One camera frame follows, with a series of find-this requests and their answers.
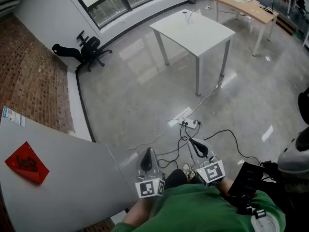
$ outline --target person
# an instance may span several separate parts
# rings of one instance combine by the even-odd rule
[[[237,208],[224,199],[232,180],[224,178],[216,187],[209,188],[188,184],[188,176],[192,175],[186,164],[183,170],[176,169],[166,179],[163,196],[157,202],[138,200],[112,232],[284,231],[284,214],[266,193],[256,191],[252,202],[264,209],[269,218],[261,224],[253,215],[238,214]]]

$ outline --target table leg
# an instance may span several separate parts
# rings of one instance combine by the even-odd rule
[[[302,47],[304,47],[306,45],[308,37],[309,37],[309,30],[308,30],[308,33],[307,33],[307,35],[305,37],[305,40],[304,40],[304,43],[303,43]]]
[[[288,13],[290,12],[290,8],[291,8],[291,0],[289,0]]]
[[[166,54],[161,35],[157,30],[154,30],[154,34],[155,34],[156,40],[158,41],[164,62],[165,62],[166,65],[169,65],[169,59],[168,59],[168,56]]]
[[[222,67],[221,67],[221,71],[220,71],[220,75],[219,75],[218,86],[220,86],[222,84],[223,79],[224,79],[225,67],[226,67],[226,61],[227,61],[228,52],[229,52],[229,49],[230,49],[230,43],[231,43],[231,40],[228,40],[225,43],[225,51],[224,51]]]
[[[214,2],[214,11],[216,13],[216,22],[218,22],[218,12],[219,12],[219,5],[218,2]]]
[[[266,27],[266,24],[262,24],[261,27],[260,27],[259,37],[257,37],[257,41],[256,41],[256,44],[255,44],[253,53],[252,53],[252,55],[253,55],[254,57],[255,57],[255,55],[256,55],[257,49],[258,49],[259,46],[260,46],[260,43],[261,43],[261,40],[262,40],[262,37],[263,37],[263,34],[264,34],[265,27]]]
[[[268,36],[268,40],[269,41],[270,41],[270,37],[271,37],[272,31],[273,31],[273,29],[275,27],[276,21],[277,21],[277,16],[273,19],[272,24],[271,24],[271,28],[270,28],[270,32],[269,32],[269,36]]]
[[[203,56],[200,56],[200,57],[196,57],[196,95],[197,96],[200,96],[201,94],[202,76],[203,76]]]

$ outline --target window frame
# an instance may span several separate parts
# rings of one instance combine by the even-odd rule
[[[94,24],[97,26],[97,28],[99,30],[101,30],[102,28],[104,28],[105,26],[107,26],[109,23],[113,22],[114,20],[116,20],[117,18],[123,16],[125,13],[132,11],[133,9],[136,9],[140,6],[143,6],[144,4],[151,2],[153,0],[146,0],[145,2],[142,2],[136,6],[131,7],[130,3],[128,0],[121,0],[121,2],[123,3],[124,7],[126,8],[126,11],[119,13],[119,15],[115,16],[112,18],[112,20],[107,20],[107,22],[103,23],[101,26],[99,26],[97,24],[97,22],[94,20],[94,18],[92,17],[92,15],[90,14],[90,11],[95,8],[96,6],[98,6],[99,4],[105,2],[106,0],[98,0],[95,3],[91,4],[89,7],[86,6],[86,4],[83,2],[83,0],[78,0],[79,3],[82,5],[82,7],[85,9],[86,13],[88,14],[88,16],[91,18],[91,20],[94,22]]]

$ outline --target green shirt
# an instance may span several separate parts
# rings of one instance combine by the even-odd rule
[[[257,191],[253,203],[271,213],[284,231],[283,212],[269,196]],[[215,187],[202,184],[182,185],[168,189],[158,201],[155,216],[138,228],[118,223],[112,232],[253,232],[251,215],[240,215],[237,208],[223,199]]]

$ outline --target power strip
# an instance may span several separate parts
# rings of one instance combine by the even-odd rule
[[[179,118],[178,123],[181,125],[183,122],[188,123],[187,127],[191,129],[195,130],[195,128],[197,127],[197,121],[194,123],[194,120],[191,120],[189,118],[184,118],[184,117]]]

